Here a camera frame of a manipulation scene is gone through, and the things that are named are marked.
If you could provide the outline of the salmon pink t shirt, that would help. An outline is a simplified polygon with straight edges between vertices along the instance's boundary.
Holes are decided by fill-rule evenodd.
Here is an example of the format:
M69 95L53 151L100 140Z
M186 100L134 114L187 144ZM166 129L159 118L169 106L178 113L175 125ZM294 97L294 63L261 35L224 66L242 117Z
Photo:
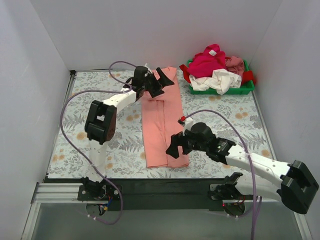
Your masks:
M148 168L180 168L189 165L189 157L178 149L179 157L166 154L171 144L171 136L183 130L178 123L183 116L181 92L177 79L177 69L163 68L164 74L174 82L163 89L164 93L152 98L148 92L141 97L142 136L146 166Z

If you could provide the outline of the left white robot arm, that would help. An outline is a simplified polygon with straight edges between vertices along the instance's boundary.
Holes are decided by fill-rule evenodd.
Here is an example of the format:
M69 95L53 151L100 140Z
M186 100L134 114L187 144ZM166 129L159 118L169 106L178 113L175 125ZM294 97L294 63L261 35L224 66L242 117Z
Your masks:
M123 83L121 91L104 101L94 100L90 104L84 130L89 140L90 173L81 179L84 190L95 200L103 199L107 194L105 180L105 161L107 142L116 131L117 114L128 105L137 102L144 93L152 98L165 92L163 88L175 83L158 67L155 74L147 66L137 66L133 76Z

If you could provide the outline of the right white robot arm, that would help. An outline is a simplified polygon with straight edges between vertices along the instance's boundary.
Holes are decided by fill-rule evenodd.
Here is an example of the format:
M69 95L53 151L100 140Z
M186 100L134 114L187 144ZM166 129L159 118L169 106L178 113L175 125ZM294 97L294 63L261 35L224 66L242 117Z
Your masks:
M204 152L211 160L253 173L241 172L213 183L208 195L213 200L235 200L242 196L281 201L288 209L305 215L313 202L319 184L301 161L276 161L256 153L248 154L235 142L217 137L210 127L199 122L171 136L166 154L177 159L192 151Z

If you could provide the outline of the floral table mat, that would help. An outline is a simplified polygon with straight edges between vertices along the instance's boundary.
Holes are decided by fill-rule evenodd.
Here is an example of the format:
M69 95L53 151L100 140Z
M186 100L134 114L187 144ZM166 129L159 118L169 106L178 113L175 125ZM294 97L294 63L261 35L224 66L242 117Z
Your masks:
M47 178L75 180L91 170L86 157L89 141L85 121L92 101L105 100L121 81L133 75L131 70L78 72L73 80L63 120L47 170ZM193 95L177 72L183 113L195 122L204 122L212 132L238 144L246 144L251 153L273 159L274 151L256 103L255 95ZM105 172L109 178L223 178L238 168L217 163L204 152L189 154L189 165L181 168L147 168L143 145L141 104L135 102L117 116L116 132L107 143Z

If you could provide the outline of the magenta t shirt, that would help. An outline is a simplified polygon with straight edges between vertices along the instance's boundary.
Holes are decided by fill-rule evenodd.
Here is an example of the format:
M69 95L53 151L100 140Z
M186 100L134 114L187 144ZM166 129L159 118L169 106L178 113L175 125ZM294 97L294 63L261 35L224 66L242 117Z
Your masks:
M197 53L188 65L187 72L193 77L211 77L213 71L225 69L226 54L218 44L207 46L203 52Z

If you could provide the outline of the white t shirt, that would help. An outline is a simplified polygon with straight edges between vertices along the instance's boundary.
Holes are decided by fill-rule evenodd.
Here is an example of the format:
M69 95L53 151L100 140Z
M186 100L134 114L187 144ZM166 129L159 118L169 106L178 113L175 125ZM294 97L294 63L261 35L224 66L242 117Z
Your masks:
M189 80L194 91L204 94L205 91L215 90L218 95L224 95L229 89L238 89L242 83L240 75L222 68L213 70L211 76L195 77L190 75Z

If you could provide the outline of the green plastic bin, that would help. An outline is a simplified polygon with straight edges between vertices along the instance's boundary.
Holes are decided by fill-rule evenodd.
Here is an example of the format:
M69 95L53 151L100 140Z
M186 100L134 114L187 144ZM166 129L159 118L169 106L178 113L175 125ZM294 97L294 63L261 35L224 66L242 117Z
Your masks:
M250 71L247 61L246 60L243 60L243 61L245 66L244 72ZM255 83L256 83L256 80L254 78L253 81L251 80L241 85L240 88L229 88L229 90L224 95L247 95L255 89ZM191 85L189 86L189 92L192 95L219 95L216 89L209 88L205 91L198 91L198 90L194 90Z

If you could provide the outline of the dusty pink t shirt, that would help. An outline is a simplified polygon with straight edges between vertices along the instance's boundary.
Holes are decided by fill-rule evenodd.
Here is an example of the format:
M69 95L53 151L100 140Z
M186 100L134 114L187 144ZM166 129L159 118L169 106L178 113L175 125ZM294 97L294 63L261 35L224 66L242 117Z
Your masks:
M225 58L225 68L231 73L241 76L245 71L244 61L236 56Z

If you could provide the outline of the red t shirt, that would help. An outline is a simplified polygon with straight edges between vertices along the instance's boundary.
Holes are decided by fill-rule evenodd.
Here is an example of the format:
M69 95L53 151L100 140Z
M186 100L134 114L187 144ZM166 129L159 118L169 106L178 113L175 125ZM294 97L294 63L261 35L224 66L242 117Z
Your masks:
M183 78L189 83L191 84L190 81L190 74L187 72L188 67L184 64L180 65L179 68L182 70L183 73ZM247 82L253 81L254 80L254 75L253 72L251 70L249 71L245 71L242 74L242 82L241 85L244 85Z

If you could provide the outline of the aluminium frame rail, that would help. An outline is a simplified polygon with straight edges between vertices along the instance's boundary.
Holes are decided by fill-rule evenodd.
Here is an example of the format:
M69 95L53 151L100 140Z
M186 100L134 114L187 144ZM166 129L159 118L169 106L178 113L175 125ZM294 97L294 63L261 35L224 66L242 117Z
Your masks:
M50 179L35 187L24 240L310 240L306 218L281 202L263 198L259 216L232 217L222 210L110 211L111 201L79 201L78 179Z

